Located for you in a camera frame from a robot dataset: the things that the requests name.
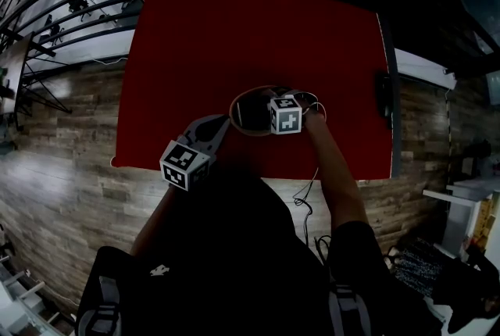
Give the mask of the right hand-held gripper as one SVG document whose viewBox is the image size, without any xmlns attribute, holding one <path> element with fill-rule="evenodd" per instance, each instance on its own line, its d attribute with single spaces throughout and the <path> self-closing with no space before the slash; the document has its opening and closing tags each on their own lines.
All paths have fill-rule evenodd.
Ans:
<svg viewBox="0 0 500 336">
<path fill-rule="evenodd" d="M 270 132 L 298 134 L 302 131 L 303 105 L 313 103 L 313 94 L 305 91 L 272 91 Z"/>
</svg>

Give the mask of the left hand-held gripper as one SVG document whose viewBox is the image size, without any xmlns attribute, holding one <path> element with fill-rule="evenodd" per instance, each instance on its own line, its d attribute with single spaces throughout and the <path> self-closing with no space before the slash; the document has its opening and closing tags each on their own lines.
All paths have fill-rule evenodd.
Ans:
<svg viewBox="0 0 500 336">
<path fill-rule="evenodd" d="M 207 178 L 215 161 L 214 152 L 221 145 L 230 126 L 228 115 L 210 115 L 193 121 L 177 140 L 172 140 L 159 165 L 163 180 L 190 191 Z"/>
</svg>

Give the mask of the beige woven bowl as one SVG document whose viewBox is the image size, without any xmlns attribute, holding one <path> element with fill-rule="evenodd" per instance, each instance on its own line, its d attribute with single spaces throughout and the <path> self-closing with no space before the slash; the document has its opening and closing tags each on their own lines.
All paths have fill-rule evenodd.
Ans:
<svg viewBox="0 0 500 336">
<path fill-rule="evenodd" d="M 242 134 L 245 134 L 245 135 L 248 135 L 248 136 L 254 136 L 254 137 L 260 137 L 260 136 L 270 135 L 270 134 L 272 134 L 270 132 L 270 128 L 269 128 L 269 130 L 265 130 L 265 131 L 244 130 L 243 128 L 241 128 L 236 123 L 236 119 L 234 118 L 234 107 L 235 107 L 236 101 L 241 96 L 245 95 L 246 93 L 253 92 L 253 91 L 264 91 L 266 94 L 268 94 L 271 97 L 271 92 L 272 91 L 299 91 L 299 90 L 295 90 L 295 89 L 288 88 L 288 87 L 265 85 L 265 86 L 260 86 L 260 87 L 253 88 L 253 89 L 250 89 L 248 91 L 245 91 L 242 94 L 240 94 L 238 97 L 236 97 L 235 100 L 232 101 L 232 103 L 230 105 L 230 120 L 231 120 L 231 123 L 233 124 L 233 126 L 237 130 L 239 130 Z M 302 119 L 304 119 L 305 112 L 308 109 L 312 109 L 312 108 L 316 108 L 317 107 L 317 103 L 318 103 L 318 98 L 315 95 L 313 95 L 313 103 L 311 105 L 308 105 L 308 104 L 303 105 L 303 117 L 302 117 Z"/>
</svg>

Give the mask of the small black box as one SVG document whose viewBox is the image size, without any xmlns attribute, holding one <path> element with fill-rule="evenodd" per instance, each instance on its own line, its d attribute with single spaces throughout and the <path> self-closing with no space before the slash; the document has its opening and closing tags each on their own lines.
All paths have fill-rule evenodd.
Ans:
<svg viewBox="0 0 500 336">
<path fill-rule="evenodd" d="M 241 96 L 234 107 L 236 123 L 244 130 L 269 130 L 270 99 L 264 91 L 253 91 Z"/>
</svg>

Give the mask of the person's right forearm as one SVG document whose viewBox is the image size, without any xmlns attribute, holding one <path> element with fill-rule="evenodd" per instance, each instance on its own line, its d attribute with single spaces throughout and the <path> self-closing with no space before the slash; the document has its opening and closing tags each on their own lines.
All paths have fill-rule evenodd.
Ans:
<svg viewBox="0 0 500 336">
<path fill-rule="evenodd" d="M 310 109 L 305 114 L 305 129 L 316 154 L 323 197 L 330 212 L 331 228 L 344 223 L 368 223 L 365 205 L 323 114 Z"/>
</svg>

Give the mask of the person's left forearm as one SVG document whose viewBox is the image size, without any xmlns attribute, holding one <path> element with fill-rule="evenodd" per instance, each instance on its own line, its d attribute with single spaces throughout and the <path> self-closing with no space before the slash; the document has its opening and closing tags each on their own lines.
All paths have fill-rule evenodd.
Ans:
<svg viewBox="0 0 500 336">
<path fill-rule="evenodd" d="M 148 218 L 141 231 L 138 233 L 130 254 L 136 257 L 144 257 L 157 249 L 157 244 L 169 222 L 170 213 L 175 205 L 177 189 L 169 187 L 156 206 L 152 215 Z"/>
</svg>

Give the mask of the black object on table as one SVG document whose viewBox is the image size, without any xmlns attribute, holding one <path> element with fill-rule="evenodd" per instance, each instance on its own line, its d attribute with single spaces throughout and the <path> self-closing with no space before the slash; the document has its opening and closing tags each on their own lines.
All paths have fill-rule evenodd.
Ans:
<svg viewBox="0 0 500 336">
<path fill-rule="evenodd" d="M 387 73 L 379 72 L 376 74 L 375 93 L 379 116 L 385 120 L 387 129 L 391 130 L 393 128 L 392 114 L 394 110 L 394 95 L 391 78 Z"/>
</svg>

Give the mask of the person's black shirt torso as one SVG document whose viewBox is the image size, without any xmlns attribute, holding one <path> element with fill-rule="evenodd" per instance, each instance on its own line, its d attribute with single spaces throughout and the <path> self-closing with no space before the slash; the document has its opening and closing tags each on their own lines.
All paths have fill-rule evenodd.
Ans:
<svg viewBox="0 0 500 336">
<path fill-rule="evenodd" d="M 338 336 L 335 284 L 362 305 L 341 316 L 345 336 L 440 336 L 426 303 L 390 275 L 371 226 L 331 234 L 322 263 L 261 179 L 211 175 L 172 189 L 133 253 L 101 247 L 77 312 L 77 336 Z"/>
</svg>

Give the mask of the white side table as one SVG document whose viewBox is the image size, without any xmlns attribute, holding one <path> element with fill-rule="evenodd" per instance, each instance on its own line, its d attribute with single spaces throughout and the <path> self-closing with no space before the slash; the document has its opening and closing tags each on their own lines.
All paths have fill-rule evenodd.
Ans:
<svg viewBox="0 0 500 336">
<path fill-rule="evenodd" d="M 500 221 L 500 177 L 458 181 L 448 184 L 444 192 L 425 189 L 423 195 L 448 204 L 448 217 L 440 247 L 453 256 L 464 255 L 464 240 L 473 240 L 473 230 L 483 200 L 493 198 L 498 203 L 496 220 Z"/>
</svg>

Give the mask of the wooden board on tripod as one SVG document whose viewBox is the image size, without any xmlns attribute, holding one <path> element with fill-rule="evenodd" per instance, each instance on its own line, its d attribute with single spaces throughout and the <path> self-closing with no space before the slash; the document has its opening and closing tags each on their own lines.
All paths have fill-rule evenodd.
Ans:
<svg viewBox="0 0 500 336">
<path fill-rule="evenodd" d="M 32 33 L 24 37 L 17 34 L 13 44 L 0 54 L 0 117 L 6 118 L 18 131 L 23 130 L 18 115 L 32 117 L 34 103 L 72 113 L 44 83 L 51 75 L 34 71 L 29 65 L 30 50 L 44 48 L 33 42 L 33 38 Z"/>
</svg>

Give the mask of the yellow items on side table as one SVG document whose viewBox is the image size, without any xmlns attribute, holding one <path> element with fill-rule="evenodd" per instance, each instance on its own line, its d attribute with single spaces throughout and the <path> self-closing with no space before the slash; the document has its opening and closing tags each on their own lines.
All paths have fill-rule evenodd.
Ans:
<svg viewBox="0 0 500 336">
<path fill-rule="evenodd" d="M 477 221 L 473 230 L 473 243 L 485 252 L 490 233 L 495 225 L 498 203 L 493 198 L 485 199 L 480 204 Z"/>
</svg>

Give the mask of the white wooden rack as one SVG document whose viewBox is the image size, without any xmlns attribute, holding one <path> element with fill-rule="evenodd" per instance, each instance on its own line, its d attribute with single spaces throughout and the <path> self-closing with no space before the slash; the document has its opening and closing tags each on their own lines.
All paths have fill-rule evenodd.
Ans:
<svg viewBox="0 0 500 336">
<path fill-rule="evenodd" d="M 24 271 L 12 274 L 0 256 L 0 336 L 75 336 L 74 325 L 38 294 L 44 282 L 25 288 Z"/>
</svg>

